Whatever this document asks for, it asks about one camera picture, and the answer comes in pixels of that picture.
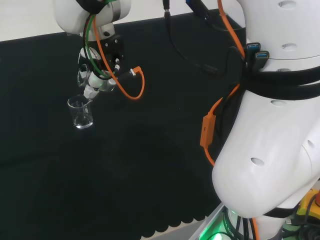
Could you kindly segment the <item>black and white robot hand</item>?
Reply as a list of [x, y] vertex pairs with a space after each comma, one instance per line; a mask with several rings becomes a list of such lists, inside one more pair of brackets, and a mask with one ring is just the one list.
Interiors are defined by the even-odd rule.
[[[77, 84], [84, 88], [83, 95], [87, 99], [94, 99], [100, 92], [112, 92], [117, 86], [109, 73], [96, 41], [88, 41], [88, 48], [81, 48], [78, 56]], [[124, 59], [124, 44], [120, 35], [100, 41], [102, 51], [109, 67], [116, 75], [121, 70]]]

